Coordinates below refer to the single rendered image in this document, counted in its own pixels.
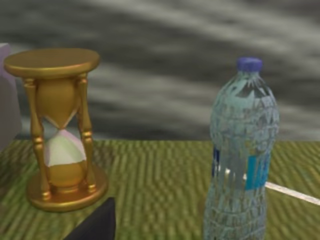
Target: hourglass post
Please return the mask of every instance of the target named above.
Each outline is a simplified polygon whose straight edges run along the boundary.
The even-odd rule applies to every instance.
[[[4,68],[23,79],[31,117],[31,138],[39,171],[27,183],[35,207],[51,212],[84,208],[108,190],[106,173],[93,163],[87,103],[87,75],[99,65],[98,53],[81,48],[44,48],[7,57]],[[81,140],[65,128],[76,115]],[[41,120],[56,134],[44,140]]]

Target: transparent bottle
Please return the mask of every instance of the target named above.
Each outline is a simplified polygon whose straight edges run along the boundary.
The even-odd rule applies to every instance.
[[[262,61],[241,57],[238,73],[218,93],[210,119],[212,179],[204,240],[263,240],[265,184],[279,130],[275,97],[260,77]]]

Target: bottle label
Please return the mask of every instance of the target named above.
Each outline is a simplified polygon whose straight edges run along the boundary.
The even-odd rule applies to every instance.
[[[216,147],[213,147],[212,152],[212,177],[215,177],[215,171],[219,169],[219,160],[220,160],[220,151],[216,149]]]
[[[263,187],[268,179],[270,153],[260,157],[249,156],[248,168],[246,172],[245,190],[254,190]]]

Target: hourglass top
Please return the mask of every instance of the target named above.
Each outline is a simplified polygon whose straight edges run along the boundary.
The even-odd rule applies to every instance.
[[[22,78],[58,78],[87,73],[100,61],[97,52],[83,48],[43,48],[8,56],[4,68]]]

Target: bottle cap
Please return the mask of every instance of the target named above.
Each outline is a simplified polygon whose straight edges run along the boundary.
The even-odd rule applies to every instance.
[[[260,72],[262,60],[256,57],[239,57],[237,60],[237,69],[240,72]]]

